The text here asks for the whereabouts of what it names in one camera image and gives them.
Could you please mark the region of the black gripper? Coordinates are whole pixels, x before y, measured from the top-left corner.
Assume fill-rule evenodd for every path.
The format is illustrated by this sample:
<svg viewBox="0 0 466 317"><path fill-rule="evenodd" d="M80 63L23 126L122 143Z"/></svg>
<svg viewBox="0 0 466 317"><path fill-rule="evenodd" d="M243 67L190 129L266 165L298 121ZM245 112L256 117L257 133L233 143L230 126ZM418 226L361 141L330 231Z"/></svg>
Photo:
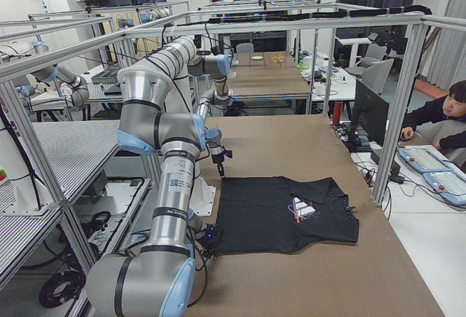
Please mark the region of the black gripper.
<svg viewBox="0 0 466 317"><path fill-rule="evenodd" d="M215 164L217 164L217 169L219 176L225 176L224 165L224 148L221 145L212 145L211 146L211 157Z"/></svg>

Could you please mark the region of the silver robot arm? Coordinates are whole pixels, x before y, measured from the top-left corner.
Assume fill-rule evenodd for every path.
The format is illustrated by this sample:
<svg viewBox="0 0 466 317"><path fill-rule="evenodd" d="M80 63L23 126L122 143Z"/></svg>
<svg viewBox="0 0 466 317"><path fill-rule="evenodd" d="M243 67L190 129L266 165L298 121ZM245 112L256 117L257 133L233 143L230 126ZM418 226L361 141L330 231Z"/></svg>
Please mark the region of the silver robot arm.
<svg viewBox="0 0 466 317"><path fill-rule="evenodd" d="M108 254L94 264L85 290L105 316L181 316L191 295L196 261L187 244L195 162L205 149L202 116L163 113L172 75L142 66L118 73L122 108L117 141L164 160L149 239L134 257Z"/></svg>
<svg viewBox="0 0 466 317"><path fill-rule="evenodd" d="M211 106L230 104L230 70L228 55L201 51L193 36L180 36L122 69L119 146L140 155L162 153L163 173L181 161L182 175L194 179L201 153L220 143L221 134L207 130L205 120Z"/></svg>

